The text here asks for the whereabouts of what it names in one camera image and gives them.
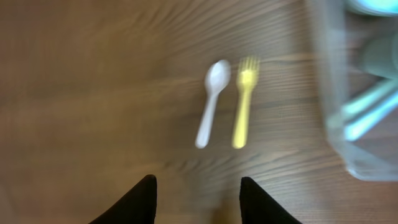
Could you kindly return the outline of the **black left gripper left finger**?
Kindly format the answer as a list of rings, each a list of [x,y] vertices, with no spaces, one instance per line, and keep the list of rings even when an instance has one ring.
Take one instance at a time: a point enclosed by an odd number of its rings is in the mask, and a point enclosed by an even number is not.
[[[150,174],[90,224],[154,224],[156,209],[157,179]]]

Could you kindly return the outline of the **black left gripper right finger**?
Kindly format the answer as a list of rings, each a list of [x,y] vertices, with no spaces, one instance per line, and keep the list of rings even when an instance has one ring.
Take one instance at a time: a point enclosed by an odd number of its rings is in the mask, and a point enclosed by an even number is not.
[[[241,179],[239,204],[242,224],[301,224],[250,177]]]

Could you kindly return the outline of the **blue plastic fork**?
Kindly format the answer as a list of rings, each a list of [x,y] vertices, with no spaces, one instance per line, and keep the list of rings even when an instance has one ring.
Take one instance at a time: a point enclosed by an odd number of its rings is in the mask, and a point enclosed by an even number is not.
[[[397,92],[344,128],[345,139],[356,141],[397,108]]]

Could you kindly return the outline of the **yellow plastic fork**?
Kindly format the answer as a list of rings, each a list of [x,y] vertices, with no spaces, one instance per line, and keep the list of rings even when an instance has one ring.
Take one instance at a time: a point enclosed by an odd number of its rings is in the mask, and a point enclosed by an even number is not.
[[[257,85],[260,60],[257,57],[243,58],[239,63],[236,85],[238,88],[238,105],[234,124],[232,146],[243,148],[247,143],[251,95]]]

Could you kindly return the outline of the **white plastic spoon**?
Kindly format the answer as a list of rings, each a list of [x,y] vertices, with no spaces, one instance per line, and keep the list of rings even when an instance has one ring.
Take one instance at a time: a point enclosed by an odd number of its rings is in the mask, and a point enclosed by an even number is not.
[[[206,147],[210,140],[218,97],[228,85],[230,78],[231,65],[227,60],[219,60],[214,63],[206,74],[205,90],[207,99],[195,140],[195,146],[199,149]]]

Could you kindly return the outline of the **green plastic fork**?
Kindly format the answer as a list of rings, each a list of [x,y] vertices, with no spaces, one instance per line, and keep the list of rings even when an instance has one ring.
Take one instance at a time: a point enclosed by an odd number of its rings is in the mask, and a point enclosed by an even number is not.
[[[326,119],[326,125],[333,127],[337,124],[338,118],[349,121],[359,116],[395,89],[397,89],[397,80],[384,79],[377,82],[366,91],[339,106],[337,112]]]

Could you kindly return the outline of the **green plastic cup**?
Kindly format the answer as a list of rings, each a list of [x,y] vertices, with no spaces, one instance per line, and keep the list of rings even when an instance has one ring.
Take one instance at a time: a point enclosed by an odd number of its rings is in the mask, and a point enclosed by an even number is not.
[[[361,68],[372,75],[397,79],[397,33],[370,41],[361,52]]]

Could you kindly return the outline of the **blue plastic bowl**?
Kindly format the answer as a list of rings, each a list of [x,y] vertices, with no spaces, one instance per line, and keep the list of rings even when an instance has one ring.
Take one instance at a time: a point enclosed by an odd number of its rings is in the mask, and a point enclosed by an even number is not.
[[[397,0],[346,0],[349,11],[368,15],[394,17],[397,16]]]

